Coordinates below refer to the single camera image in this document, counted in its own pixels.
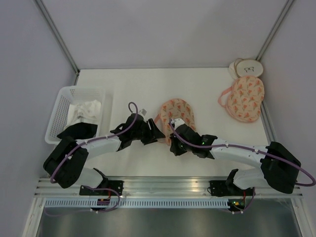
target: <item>plastic basket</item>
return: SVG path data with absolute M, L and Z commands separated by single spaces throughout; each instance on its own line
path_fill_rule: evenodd
M 86 101 L 98 100 L 101 102 L 100 119 L 96 136 L 99 135 L 100 125 L 104 109 L 105 92 L 100 87 L 85 86 L 66 86 L 60 89 L 51 113 L 47 131 L 45 134 L 45 142 L 57 145 L 60 139 L 57 137 L 61 133 L 67 123 L 68 109 L 70 104 L 77 104 Z

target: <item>cable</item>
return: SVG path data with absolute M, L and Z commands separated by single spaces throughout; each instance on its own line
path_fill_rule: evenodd
M 249 209 L 249 207 L 252 205 L 253 203 L 253 200 L 255 198 L 255 195 L 256 195 L 256 188 L 253 187 L 253 193 L 252 193 L 252 197 L 251 197 L 251 200 L 250 200 L 250 203 L 246 206 L 245 204 L 245 208 L 243 210 L 240 210 L 240 211 L 228 211 L 228 210 L 222 210 L 222 211 L 225 211 L 225 212 L 229 212 L 231 214 L 243 214 L 246 210 Z
M 90 189 L 90 190 L 93 190 L 93 191 L 101 191 L 101 190 L 107 190 L 107 191 L 111 191 L 113 192 L 116 196 L 118 196 L 118 201 L 115 203 L 115 205 L 113 207 L 111 207 L 110 209 L 105 209 L 105 210 L 100 210 L 98 212 L 109 212 L 109 211 L 112 211 L 114 210 L 118 205 L 119 205 L 119 201 L 120 201 L 120 196 L 119 196 L 119 193 L 113 189 L 107 189 L 107 188 L 92 188 L 92 187 L 89 187 L 89 186 L 86 186 L 86 185 L 83 185 L 83 187 L 87 188 L 87 189 Z
M 110 209 L 105 209 L 105 210 L 99 210 L 99 211 L 94 211 L 96 213 L 98 212 L 109 212 L 109 211 L 112 211 L 114 210 L 118 205 L 119 205 L 119 202 L 120 202 L 120 196 L 118 194 L 117 191 L 113 190 L 113 189 L 107 189 L 107 188 L 99 188 L 99 189 L 95 189 L 95 188 L 91 188 L 89 186 L 83 186 L 87 189 L 90 189 L 90 190 L 93 190 L 93 191 L 101 191 L 101 190 L 107 190 L 107 191 L 110 191 L 110 192 L 113 192 L 116 196 L 118 196 L 118 200 L 116 202 L 116 204 L 111 207 Z M 107 202 L 102 202 L 102 201 L 98 201 L 98 204 L 110 204 L 110 201 L 107 201 Z M 44 208 L 43 212 L 46 216 L 49 216 L 49 217 L 61 217 L 61 216 L 67 216 L 67 215 L 71 215 L 71 214 L 77 214 L 77 213 L 80 213 L 80 212 L 87 212 L 87 211 L 91 211 L 91 209 L 81 209 L 81 210 L 76 210 L 76 211 L 73 211 L 73 212 L 68 212 L 68 213 L 62 213 L 62 214 L 50 214 L 46 211 L 46 208 Z
M 90 140 L 87 141 L 87 143 L 91 143 L 91 142 L 94 142 L 94 141 L 99 141 L 99 140 L 103 140 L 103 139 L 109 139 L 109 138 L 112 138 L 112 137 L 116 137 L 116 136 L 119 136 L 119 135 L 122 135 L 123 133 L 127 132 L 133 125 L 134 123 L 136 122 L 136 119 L 137 119 L 137 116 L 138 116 L 138 107 L 137 105 L 134 103 L 134 102 L 129 102 L 128 103 L 128 109 L 131 111 L 132 113 L 132 110 L 130 108 L 130 105 L 134 105 L 135 106 L 135 109 L 136 109 L 136 116 L 133 120 L 133 122 L 126 128 L 124 129 L 123 131 L 117 133 L 117 134 L 113 134 L 113 135 L 110 135 L 110 136 L 105 136 L 105 137 L 96 137 L 96 138 L 92 138 Z M 55 184 L 56 181 L 54 180 L 54 177 L 55 175 L 57 174 L 58 170 L 60 169 L 60 167 L 66 162 L 66 160 L 78 149 L 80 148 L 81 146 L 85 145 L 86 142 L 82 142 L 80 144 L 78 144 L 77 146 L 75 146 L 66 156 L 65 158 L 59 163 L 59 165 L 57 166 L 57 168 L 54 170 L 53 174 L 51 175 L 50 177 L 50 182 L 52 184 Z
M 284 163 L 287 163 L 291 166 L 293 166 L 294 168 L 298 169 L 299 171 L 303 172 L 304 174 L 306 174 L 311 180 L 312 182 L 310 184 L 302 184 L 302 183 L 295 183 L 296 185 L 298 186 L 304 186 L 304 187 L 311 187 L 311 186 L 314 186 L 316 184 L 316 180 L 315 178 L 309 173 L 307 172 L 306 170 L 304 170 L 303 168 L 299 167 L 298 165 L 286 160 L 286 159 L 283 159 L 281 157 L 277 157 L 275 155 L 272 155 L 272 154 L 269 154 L 269 153 L 266 153 L 266 152 L 263 152 L 263 151 L 260 151 L 260 150 L 256 150 L 254 148 L 250 148 L 250 147 L 244 147 L 244 146 L 241 146 L 241 145 L 234 145 L 234 144 L 219 144 L 219 145 L 211 145 L 211 146 L 198 146 L 198 145 L 195 145 L 195 144 L 192 144 L 186 140 L 184 140 L 177 132 L 176 130 L 174 129 L 174 127 L 172 126 L 172 119 L 169 120 L 169 125 L 170 125 L 170 128 L 171 130 L 173 131 L 174 135 L 183 143 L 191 146 L 191 147 L 195 147 L 195 148 L 201 148 L 201 149 L 211 149 L 211 148 L 215 148 L 215 147 L 235 147 L 235 148 L 240 148 L 240 149 L 244 149 L 244 150 L 248 150 L 248 151 L 251 151 L 251 152 L 257 152 L 257 153 L 260 153 L 260 154 L 263 154 L 263 155 L 266 155 L 266 156 L 269 156 L 273 159 L 277 159 L 277 160 L 280 160 Z

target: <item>pink backpack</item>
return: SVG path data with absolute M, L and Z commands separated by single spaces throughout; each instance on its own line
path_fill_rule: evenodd
M 227 102 L 222 104 L 222 97 L 231 94 Z M 242 122 L 254 122 L 261 113 L 260 105 L 265 95 L 262 81 L 254 76 L 238 78 L 233 86 L 224 90 L 218 98 L 218 103 L 226 109 L 228 114 Z

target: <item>white table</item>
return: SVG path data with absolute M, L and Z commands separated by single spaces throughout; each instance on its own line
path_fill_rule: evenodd
M 154 119 L 164 102 L 182 98 L 193 108 L 200 135 L 250 145 L 268 144 L 261 119 L 242 123 L 218 105 L 218 96 L 232 82 L 227 68 L 104 69 L 82 70 L 77 85 L 102 86 L 106 91 L 101 136 L 126 121 L 130 101 Z M 192 153 L 175 157 L 165 144 L 143 146 L 139 141 L 123 151 L 91 159 L 85 167 L 96 167 L 108 176 L 227 176 L 232 169 L 248 168 L 241 163 L 198 158 Z

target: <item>gray wall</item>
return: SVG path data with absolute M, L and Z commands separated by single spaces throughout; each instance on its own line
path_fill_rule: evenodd
M 43 0 L 80 69 L 227 67 L 255 57 L 285 0 Z
M 263 57 L 265 101 L 277 138 L 316 176 L 316 1 L 297 0 Z M 300 181 L 310 182 L 303 174 Z M 302 188 L 316 222 L 316 188 Z
M 75 74 L 32 0 L 0 7 L 0 235 L 21 236 L 59 89 Z

